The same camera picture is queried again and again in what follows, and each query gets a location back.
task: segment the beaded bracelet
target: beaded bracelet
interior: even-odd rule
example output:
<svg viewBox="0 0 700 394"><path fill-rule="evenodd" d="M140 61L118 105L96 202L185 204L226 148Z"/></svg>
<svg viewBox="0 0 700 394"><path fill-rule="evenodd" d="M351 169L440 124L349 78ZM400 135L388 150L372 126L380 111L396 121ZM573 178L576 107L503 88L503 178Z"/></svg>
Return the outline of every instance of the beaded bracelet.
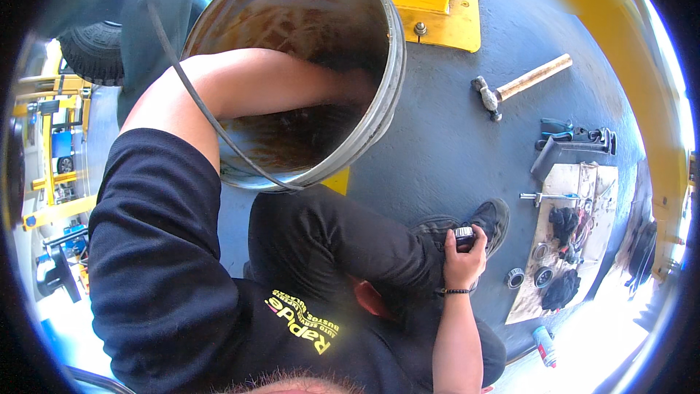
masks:
<svg viewBox="0 0 700 394"><path fill-rule="evenodd" d="M444 287L440 290L441 294L468 294L472 292L471 289L445 289Z"/></svg>

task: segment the wire handle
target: wire handle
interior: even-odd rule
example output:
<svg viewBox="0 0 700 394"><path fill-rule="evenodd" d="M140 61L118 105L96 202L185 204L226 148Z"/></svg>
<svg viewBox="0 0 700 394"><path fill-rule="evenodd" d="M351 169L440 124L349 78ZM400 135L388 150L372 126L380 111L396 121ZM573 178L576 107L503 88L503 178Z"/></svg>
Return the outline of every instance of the wire handle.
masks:
<svg viewBox="0 0 700 394"><path fill-rule="evenodd" d="M163 51L165 51L166 57L168 57L168 60L170 60L170 64L173 66L173 69L175 69L175 72L177 72L178 76L180 77L180 81L182 81L182 83L184 84L185 88L187 89L187 92L190 94L190 96L192 96L192 99L195 101L195 104L197 104L197 107L202 111L202 114L205 116L206 120L208 120L209 123L214 127L214 130L219 135L219 137L223 138L223 141L229 145L233 152L238 154L240 158L242 158L246 163L248 163L248 165L251 168L253 168L254 171L259 173L262 177L265 177L267 180L275 183L280 188L290 190L303 190L304 188L294 186L286 182L282 182L279 179L276 179L272 175L268 174L267 171L259 167L253 160L249 159L248 156L245 155L235 143L233 143L231 137L226 133L226 131L224 131L223 127L218 123L211 111L208 110L204 101L202 101L202 98L199 97L199 94L195 90L195 87L192 85L190 79L185 74L185 71L182 70L182 66L180 66L180 60L178 59L178 56L175 53L175 49L173 49L172 45L170 44L170 40L165 34L165 30L163 29L163 23L160 20L160 17L158 16L158 11L155 9L155 5L153 4L153 2L147 1L146 6L148 8L148 15L151 17L151 21L153 22L153 29L155 29L155 34L158 36L158 40L160 41L160 45L163 47Z"/></svg>

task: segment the rusty bucket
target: rusty bucket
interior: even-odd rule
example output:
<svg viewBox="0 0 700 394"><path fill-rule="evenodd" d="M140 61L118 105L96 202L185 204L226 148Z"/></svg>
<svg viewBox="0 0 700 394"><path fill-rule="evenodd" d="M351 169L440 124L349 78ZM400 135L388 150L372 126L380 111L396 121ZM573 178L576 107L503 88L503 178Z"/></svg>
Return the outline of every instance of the rusty bucket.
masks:
<svg viewBox="0 0 700 394"><path fill-rule="evenodd" d="M284 51L339 71L362 67L378 85L366 111L321 105L223 123L246 155L276 178L300 187L321 182L389 127L406 65L403 27L390 0L212 0L192 28L182 59L245 47ZM220 147L224 183L283 190L221 139Z"/></svg>

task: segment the bucket rim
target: bucket rim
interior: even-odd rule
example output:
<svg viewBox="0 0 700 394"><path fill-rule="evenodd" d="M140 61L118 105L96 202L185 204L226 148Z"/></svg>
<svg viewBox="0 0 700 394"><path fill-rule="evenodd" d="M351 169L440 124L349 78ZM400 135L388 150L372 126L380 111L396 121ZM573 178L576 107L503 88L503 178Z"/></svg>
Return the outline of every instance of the bucket rim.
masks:
<svg viewBox="0 0 700 394"><path fill-rule="evenodd" d="M365 111L360 121L355 125L352 132L345 137L332 153L313 167L285 179L284 181L286 183L297 185L302 188L308 188L318 184L324 179L345 169L347 166L350 166L350 164L357 160L367 148L377 142L388 129L391 119L393 118L394 110L396 109L401 86L403 85L405 77L407 52L403 24L396 6L391 0L379 1L384 10L389 46L387 49L384 72L377 92L372 99L372 103ZM190 31L185 41L180 56L181 60L191 57L191 50L194 47L195 40L199 37L202 30L202 24L200 24L200 22L209 18L214 18L212 14L215 8L222 2L223 0L212 0L199 15L197 22L195 22L192 31ZM275 171L269 171L269 173L274 176L278 174ZM223 184L234 188L243 188L257 192L288 192L288 189L280 187L259 176L255 181L223 177L221 177L221 181Z"/></svg>

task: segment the concrete floor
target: concrete floor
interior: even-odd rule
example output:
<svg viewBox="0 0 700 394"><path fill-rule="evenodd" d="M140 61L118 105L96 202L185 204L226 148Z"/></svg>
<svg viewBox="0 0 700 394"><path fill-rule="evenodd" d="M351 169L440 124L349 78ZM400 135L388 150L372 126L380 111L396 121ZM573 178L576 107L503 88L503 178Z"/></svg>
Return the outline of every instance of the concrete floor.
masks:
<svg viewBox="0 0 700 394"><path fill-rule="evenodd" d="M531 345L536 327L544 324L556 332L575 312L569 309L546 320L503 325L515 297L503 278L510 269L526 264L536 226L536 209L531 201L519 200L518 194L541 188L529 172L537 157L533 144L540 135L539 118L569 118L574 125L617 131L617 156L595 158L619 168L617 217L603 270L625 232L635 165L644 150L617 78L575 17L540 0L479 0L479 11L482 48L476 53L408 43L406 80L395 117L380 142L353 164L348 196L407 225L433 213L466 218L488 197L504 198L511 209L510 231L489 261L472 301L476 314L514 356ZM500 124L489 120L470 88L473 77L481 74L498 86L563 53L571 55L572 67L504 103ZM93 98L90 129L107 134L88 134L86 164L92 193L99 187L109 145L117 134L114 92L101 89ZM592 160L570 156L560 162L584 159ZM223 186L221 263L234 277L242 275L247 260L253 197Z"/></svg>

